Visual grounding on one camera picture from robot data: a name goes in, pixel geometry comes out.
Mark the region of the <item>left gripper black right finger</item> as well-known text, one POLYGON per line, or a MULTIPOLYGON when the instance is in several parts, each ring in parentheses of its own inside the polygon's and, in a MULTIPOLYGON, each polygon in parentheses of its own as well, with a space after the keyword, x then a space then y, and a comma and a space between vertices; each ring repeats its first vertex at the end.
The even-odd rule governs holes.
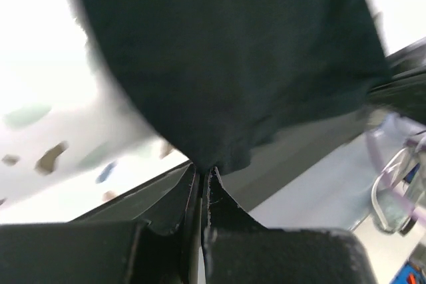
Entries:
POLYGON ((340 229, 268 229, 204 178, 202 252, 207 283, 375 283, 360 241, 340 229))

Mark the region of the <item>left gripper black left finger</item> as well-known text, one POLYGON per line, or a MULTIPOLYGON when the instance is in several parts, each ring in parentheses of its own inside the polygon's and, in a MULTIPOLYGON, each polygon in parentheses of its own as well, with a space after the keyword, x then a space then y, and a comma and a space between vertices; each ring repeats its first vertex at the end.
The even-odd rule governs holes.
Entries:
POLYGON ((2 283, 196 283, 199 175, 193 165, 124 221, 1 226, 2 283))

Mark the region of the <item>black t shirt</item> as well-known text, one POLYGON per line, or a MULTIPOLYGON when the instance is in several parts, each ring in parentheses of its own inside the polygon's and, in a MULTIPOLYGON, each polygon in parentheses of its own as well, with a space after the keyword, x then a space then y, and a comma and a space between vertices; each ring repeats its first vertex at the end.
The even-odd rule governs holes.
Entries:
POLYGON ((110 77, 199 170, 359 110, 386 82, 365 0, 71 0, 110 77))

